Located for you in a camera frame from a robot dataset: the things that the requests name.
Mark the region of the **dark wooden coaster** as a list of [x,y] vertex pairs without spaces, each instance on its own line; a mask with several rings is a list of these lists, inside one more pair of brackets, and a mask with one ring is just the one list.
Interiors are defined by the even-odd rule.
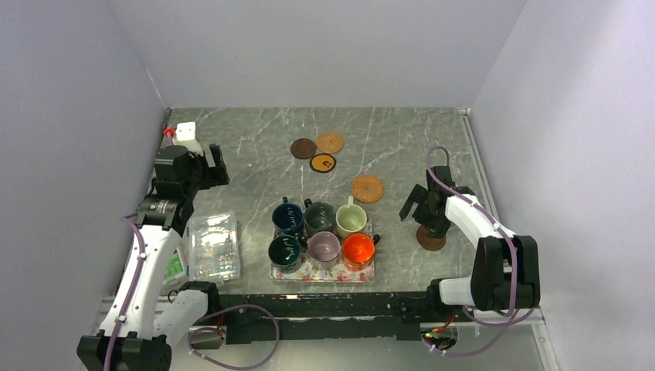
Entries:
[[317,151],[317,145],[309,138],[298,138],[290,146],[290,153],[298,159],[312,158]]
[[445,237],[434,237],[424,226],[418,227],[416,239],[423,249],[429,251],[441,250],[446,245]]

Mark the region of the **woven rattan coaster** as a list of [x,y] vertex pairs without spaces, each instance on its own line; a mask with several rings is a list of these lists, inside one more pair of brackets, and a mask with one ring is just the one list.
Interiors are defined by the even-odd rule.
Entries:
[[385,193],[385,186],[380,178],[364,174],[357,176],[352,184],[353,196],[362,203],[378,202]]
[[336,131],[326,131],[317,136],[316,146],[323,153],[334,154],[344,147],[344,138]]

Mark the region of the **pale green cup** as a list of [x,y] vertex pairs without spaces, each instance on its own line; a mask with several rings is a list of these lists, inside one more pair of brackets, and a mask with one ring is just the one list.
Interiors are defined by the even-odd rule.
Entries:
[[341,239],[345,239],[353,233],[359,233],[365,227],[367,220],[368,216],[365,210],[355,204],[353,196],[349,196],[348,201],[336,212],[337,235]]

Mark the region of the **orange black-rimmed coaster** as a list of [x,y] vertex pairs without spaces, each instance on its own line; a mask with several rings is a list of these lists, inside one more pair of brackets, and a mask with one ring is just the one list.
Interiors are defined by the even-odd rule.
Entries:
[[309,165],[314,172],[321,174],[329,173],[333,171],[336,166],[336,158],[327,153],[316,154],[310,159]]

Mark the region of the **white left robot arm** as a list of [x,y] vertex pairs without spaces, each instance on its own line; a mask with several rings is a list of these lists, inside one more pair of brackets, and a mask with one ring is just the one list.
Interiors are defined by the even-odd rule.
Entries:
[[152,190],[125,218],[134,242],[114,301],[97,334],[80,338],[76,354],[87,370],[168,370],[172,350],[199,320],[216,322],[222,303],[214,284],[182,285],[181,298],[155,315],[168,263],[181,245],[200,190],[229,184],[219,145],[208,155],[193,145],[169,145],[154,160]]

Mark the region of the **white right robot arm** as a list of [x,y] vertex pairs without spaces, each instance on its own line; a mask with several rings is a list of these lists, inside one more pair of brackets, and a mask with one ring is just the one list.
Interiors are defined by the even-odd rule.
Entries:
[[426,299],[430,318],[443,321],[456,305],[481,311],[508,311],[538,306],[541,292],[538,245],[499,224],[479,203],[474,192],[452,180],[450,167],[426,170],[426,185],[417,184],[401,208],[402,220],[418,224],[416,239],[426,250],[439,250],[446,234],[457,226],[476,249],[467,277],[436,279]]

